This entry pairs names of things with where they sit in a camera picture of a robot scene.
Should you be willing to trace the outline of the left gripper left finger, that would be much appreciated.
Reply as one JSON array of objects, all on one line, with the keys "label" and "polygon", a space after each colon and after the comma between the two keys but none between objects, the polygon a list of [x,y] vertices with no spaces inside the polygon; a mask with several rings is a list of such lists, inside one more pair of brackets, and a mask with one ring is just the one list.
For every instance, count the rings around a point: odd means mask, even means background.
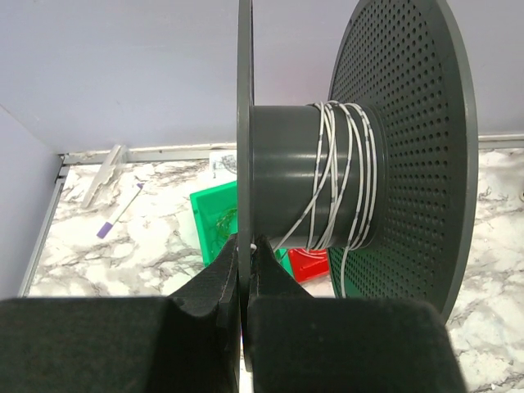
[{"label": "left gripper left finger", "polygon": [[1,303],[4,392],[236,392],[237,239],[173,294]]}]

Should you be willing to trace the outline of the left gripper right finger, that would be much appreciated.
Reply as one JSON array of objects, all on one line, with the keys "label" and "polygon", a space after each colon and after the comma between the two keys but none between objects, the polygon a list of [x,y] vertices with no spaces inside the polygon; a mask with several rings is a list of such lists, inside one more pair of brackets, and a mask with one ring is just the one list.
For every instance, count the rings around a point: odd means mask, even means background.
[{"label": "left gripper right finger", "polygon": [[247,307],[257,392],[464,392],[436,310],[426,302],[315,298],[256,239]]}]

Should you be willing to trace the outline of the black spool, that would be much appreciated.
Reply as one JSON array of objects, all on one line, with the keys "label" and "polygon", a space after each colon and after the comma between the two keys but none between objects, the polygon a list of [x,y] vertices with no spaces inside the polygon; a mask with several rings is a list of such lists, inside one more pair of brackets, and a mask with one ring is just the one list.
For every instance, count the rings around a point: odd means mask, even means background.
[{"label": "black spool", "polygon": [[444,1],[361,1],[325,102],[255,103],[253,4],[238,4],[238,262],[246,366],[256,239],[327,251],[338,299],[415,299],[448,318],[472,241],[477,111]]}]

